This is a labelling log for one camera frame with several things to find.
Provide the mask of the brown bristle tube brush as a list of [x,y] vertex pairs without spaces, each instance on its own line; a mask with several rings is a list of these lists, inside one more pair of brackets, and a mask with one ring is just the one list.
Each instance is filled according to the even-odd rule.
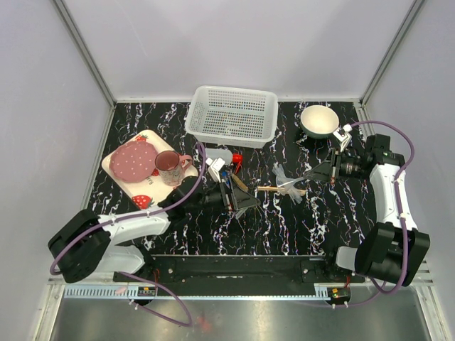
[[235,184],[238,186],[238,188],[240,188],[241,190],[243,190],[245,192],[247,192],[249,190],[249,188],[235,174],[231,173],[230,177],[235,182]]

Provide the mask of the clear plastic pipettes bundle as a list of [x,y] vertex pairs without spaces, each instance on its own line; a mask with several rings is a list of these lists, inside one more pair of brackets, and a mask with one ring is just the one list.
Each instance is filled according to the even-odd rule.
[[273,174],[275,174],[275,180],[278,187],[278,191],[283,195],[288,195],[291,198],[291,201],[294,204],[300,204],[302,202],[302,197],[305,194],[301,194],[294,185],[298,182],[304,180],[303,177],[299,178],[288,178],[285,175],[284,168],[281,164],[274,165],[272,169]]

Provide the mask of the white wash bottle red cap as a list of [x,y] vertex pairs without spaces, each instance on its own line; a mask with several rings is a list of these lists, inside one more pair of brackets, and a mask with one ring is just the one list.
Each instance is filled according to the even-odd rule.
[[233,153],[228,149],[222,148],[207,148],[205,150],[207,156],[206,163],[209,166],[216,166],[222,168],[234,164],[237,167],[242,165],[243,157],[241,154]]

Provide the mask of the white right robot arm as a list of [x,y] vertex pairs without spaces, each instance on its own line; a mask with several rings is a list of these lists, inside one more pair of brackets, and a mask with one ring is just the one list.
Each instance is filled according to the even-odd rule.
[[408,286],[429,247],[428,234],[417,229],[405,192],[403,155],[390,150],[390,137],[367,138],[362,156],[333,149],[304,178],[334,184],[338,179],[366,179],[373,187],[377,222],[358,247],[337,247],[323,263],[324,276],[340,281],[348,270],[361,276]]

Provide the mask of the clear plastic funnel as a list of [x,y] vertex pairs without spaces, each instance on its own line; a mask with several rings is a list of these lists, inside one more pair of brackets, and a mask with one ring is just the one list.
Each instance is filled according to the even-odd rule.
[[277,187],[280,188],[290,188],[293,187],[296,183],[303,181],[304,178],[287,178],[286,176],[277,176],[276,183]]

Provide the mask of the wooden stick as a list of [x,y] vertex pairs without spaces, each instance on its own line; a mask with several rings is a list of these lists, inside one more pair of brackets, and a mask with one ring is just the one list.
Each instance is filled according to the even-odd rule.
[[[272,187],[272,186],[257,186],[258,191],[267,191],[267,192],[278,192],[278,193],[288,193],[289,190],[280,187]],[[306,191],[302,189],[294,189],[296,193],[299,195],[305,195]]]

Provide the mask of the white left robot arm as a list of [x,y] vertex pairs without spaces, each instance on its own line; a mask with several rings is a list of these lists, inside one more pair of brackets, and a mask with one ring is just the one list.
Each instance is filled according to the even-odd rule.
[[138,281],[148,280],[153,264],[130,241],[159,236],[171,227],[185,224],[196,210],[224,210],[243,216],[259,200],[239,188],[234,180],[203,189],[200,178],[189,176],[161,202],[120,215],[96,215],[79,211],[48,242],[54,260],[50,274],[77,283],[92,274],[130,273]]

